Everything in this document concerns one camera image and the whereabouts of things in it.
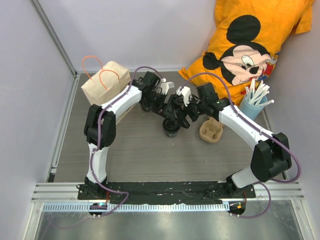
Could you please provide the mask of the translucent single black cup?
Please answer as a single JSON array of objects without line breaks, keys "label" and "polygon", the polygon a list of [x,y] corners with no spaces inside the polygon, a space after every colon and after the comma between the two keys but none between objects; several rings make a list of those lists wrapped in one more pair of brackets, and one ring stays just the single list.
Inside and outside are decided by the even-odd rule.
[{"label": "translucent single black cup", "polygon": [[174,138],[178,134],[177,131],[167,131],[167,130],[165,130],[164,133],[169,138]]}]

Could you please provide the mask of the black coffee cup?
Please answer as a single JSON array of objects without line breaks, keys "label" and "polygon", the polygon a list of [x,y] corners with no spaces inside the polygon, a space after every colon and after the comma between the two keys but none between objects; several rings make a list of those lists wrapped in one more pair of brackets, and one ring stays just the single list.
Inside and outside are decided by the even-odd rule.
[{"label": "black coffee cup", "polygon": [[140,107],[144,112],[152,111],[152,107],[149,104],[140,103]]}]

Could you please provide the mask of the printed paper takeout bag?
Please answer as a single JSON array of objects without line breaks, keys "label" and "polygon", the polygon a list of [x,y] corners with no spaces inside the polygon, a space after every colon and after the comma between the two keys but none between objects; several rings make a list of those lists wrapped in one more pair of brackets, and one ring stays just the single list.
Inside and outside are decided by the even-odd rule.
[{"label": "printed paper takeout bag", "polygon": [[[94,58],[98,60],[100,69],[90,76],[85,69],[85,60]],[[120,94],[130,83],[129,69],[115,61],[103,65],[94,55],[85,56],[81,61],[82,69],[89,79],[81,86],[86,98],[91,105],[102,105]]]}]

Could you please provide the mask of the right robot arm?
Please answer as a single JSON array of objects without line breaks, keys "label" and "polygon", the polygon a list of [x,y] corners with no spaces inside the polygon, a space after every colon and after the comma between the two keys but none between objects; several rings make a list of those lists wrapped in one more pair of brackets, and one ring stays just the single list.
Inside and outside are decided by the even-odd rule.
[{"label": "right robot arm", "polygon": [[267,182],[292,167],[287,152],[288,138],[283,133],[273,134],[243,115],[228,98],[218,98],[213,85],[206,83],[197,87],[198,97],[191,94],[189,87],[176,90],[178,102],[191,119],[207,115],[232,129],[252,149],[249,166],[226,178],[226,193],[233,198],[243,193],[244,188]]}]

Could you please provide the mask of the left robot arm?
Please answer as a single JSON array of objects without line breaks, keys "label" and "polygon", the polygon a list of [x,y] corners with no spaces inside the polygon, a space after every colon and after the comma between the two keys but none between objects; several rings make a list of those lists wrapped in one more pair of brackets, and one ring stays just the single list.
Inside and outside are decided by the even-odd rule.
[{"label": "left robot arm", "polygon": [[158,93],[165,100],[169,89],[175,87],[171,81],[148,71],[139,79],[132,79],[128,86],[114,98],[102,105],[93,104],[87,114],[84,135],[89,147],[89,168],[83,184],[77,186],[79,200],[100,200],[107,194],[107,156],[116,138],[117,121],[142,102],[145,111],[152,110],[153,102],[146,97]]}]

